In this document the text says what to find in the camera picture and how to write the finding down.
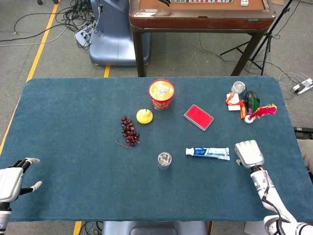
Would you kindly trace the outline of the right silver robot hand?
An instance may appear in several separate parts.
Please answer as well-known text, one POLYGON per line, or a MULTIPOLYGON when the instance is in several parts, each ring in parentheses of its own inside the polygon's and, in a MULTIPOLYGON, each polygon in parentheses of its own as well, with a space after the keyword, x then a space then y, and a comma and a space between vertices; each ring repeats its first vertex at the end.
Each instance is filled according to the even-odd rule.
POLYGON ((235 152, 245 168, 264 164, 264 156, 256 140, 242 141, 235 144, 235 152))

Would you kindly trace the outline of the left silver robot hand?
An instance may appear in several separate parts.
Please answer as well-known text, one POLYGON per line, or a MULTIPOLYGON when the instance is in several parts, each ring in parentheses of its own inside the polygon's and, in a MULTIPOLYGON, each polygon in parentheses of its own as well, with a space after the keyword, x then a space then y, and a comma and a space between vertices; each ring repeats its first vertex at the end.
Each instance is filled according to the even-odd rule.
POLYGON ((9 167, 0 170, 1 203, 12 203, 20 195, 32 193, 42 185, 42 181, 38 181, 33 186, 22 188, 25 172, 31 165, 38 163, 40 163, 40 159, 25 158, 23 160, 17 160, 9 167))

